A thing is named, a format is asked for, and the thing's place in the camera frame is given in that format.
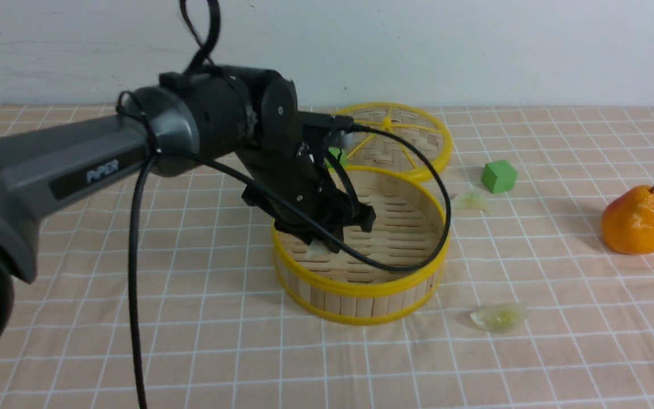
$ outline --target bamboo steamer basket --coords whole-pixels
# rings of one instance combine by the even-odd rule
[[[358,124],[378,128],[412,143],[441,172],[451,159],[451,133],[446,125],[423,109],[399,103],[365,103],[336,112],[349,115]],[[358,132],[347,153],[350,165],[374,166],[401,173],[405,178],[425,182],[433,178],[428,168],[407,148],[388,137]]]
[[[410,265],[438,244],[446,214],[436,198],[405,174],[371,166],[345,168],[361,202],[373,206],[371,233],[345,228],[345,244],[377,261]],[[342,184],[333,173],[340,189]],[[391,274],[340,252],[307,256],[307,246],[272,228],[277,277],[299,306],[342,324],[383,324],[403,318],[433,296],[443,276],[448,241],[438,257],[412,274]]]

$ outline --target pear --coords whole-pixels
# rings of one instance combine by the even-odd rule
[[[654,253],[654,185],[635,186],[607,205],[602,238],[617,253]]]

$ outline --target white wall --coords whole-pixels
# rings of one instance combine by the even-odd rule
[[[304,104],[654,105],[654,0],[221,2],[216,61]],[[112,101],[194,51],[176,0],[2,0],[0,102]]]

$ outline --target translucent green object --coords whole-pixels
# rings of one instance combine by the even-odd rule
[[[453,210],[478,210],[491,212],[491,205],[488,203],[488,197],[478,190],[471,190],[461,193],[451,201]]]
[[[471,319],[486,332],[509,332],[521,326],[526,319],[526,308],[520,304],[502,304],[478,308]]]
[[[340,148],[329,148],[329,152],[332,153],[332,156],[337,158],[339,161],[339,164],[344,166],[347,166],[347,153],[345,152],[344,149]],[[332,168],[332,166],[327,162],[327,168]]]
[[[492,161],[483,166],[481,183],[493,194],[514,188],[518,173],[507,160]]]

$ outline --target bamboo steamer lid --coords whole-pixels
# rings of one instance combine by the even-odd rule
[[[336,114],[352,116],[358,124],[391,132],[407,140],[431,161],[438,172],[446,168],[451,159],[451,133],[442,121],[423,109],[378,102],[348,106]],[[400,173],[418,183],[433,179],[417,156],[400,143],[381,135],[355,133],[347,160],[350,165],[373,166]]]

